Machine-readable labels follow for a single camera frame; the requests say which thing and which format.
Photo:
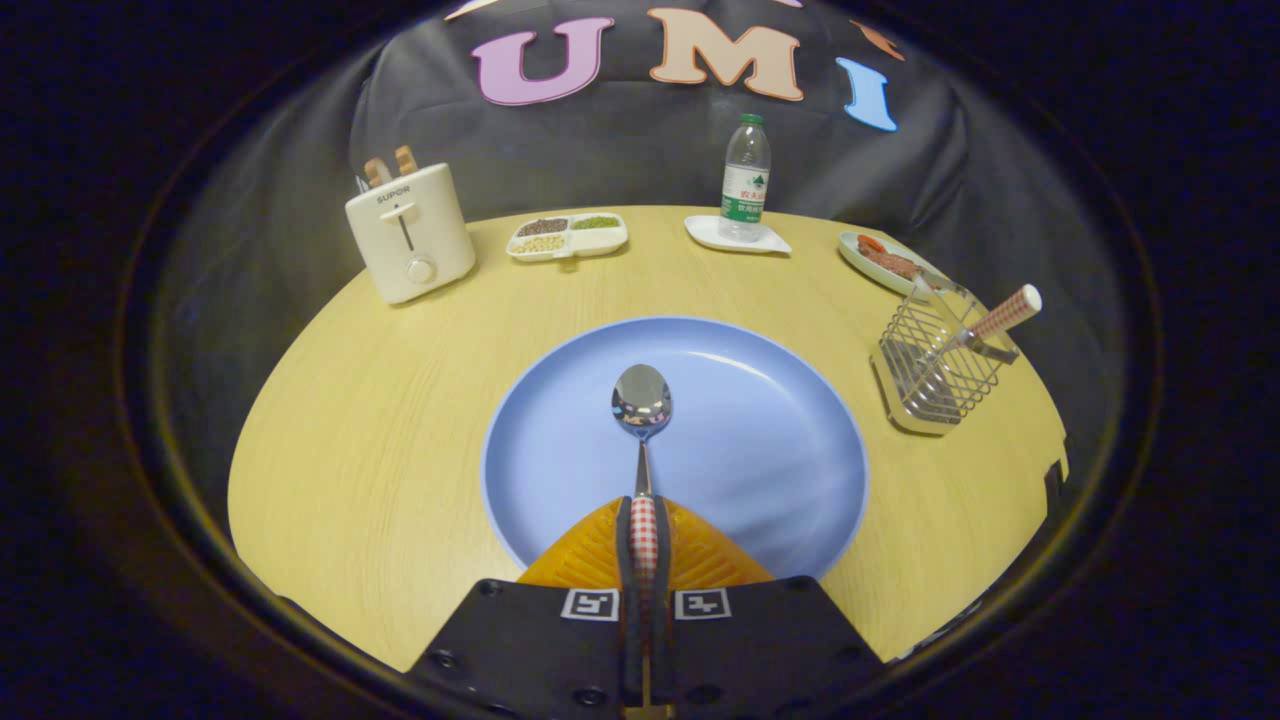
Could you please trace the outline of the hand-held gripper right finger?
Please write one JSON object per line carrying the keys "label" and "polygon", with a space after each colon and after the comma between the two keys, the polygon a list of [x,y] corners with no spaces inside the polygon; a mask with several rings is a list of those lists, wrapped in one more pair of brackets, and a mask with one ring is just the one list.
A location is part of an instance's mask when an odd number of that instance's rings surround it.
{"label": "hand-held gripper right finger", "polygon": [[655,683],[677,719],[823,719],[886,674],[815,578],[772,577],[673,500],[664,514]]}

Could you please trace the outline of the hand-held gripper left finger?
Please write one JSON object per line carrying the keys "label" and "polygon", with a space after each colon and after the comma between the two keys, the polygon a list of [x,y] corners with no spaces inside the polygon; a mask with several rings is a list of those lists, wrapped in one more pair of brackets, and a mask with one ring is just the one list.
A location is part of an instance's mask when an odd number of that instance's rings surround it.
{"label": "hand-held gripper left finger", "polygon": [[611,587],[481,579],[406,676],[480,719],[622,719],[637,698],[630,510],[617,498],[581,523],[603,532]]}

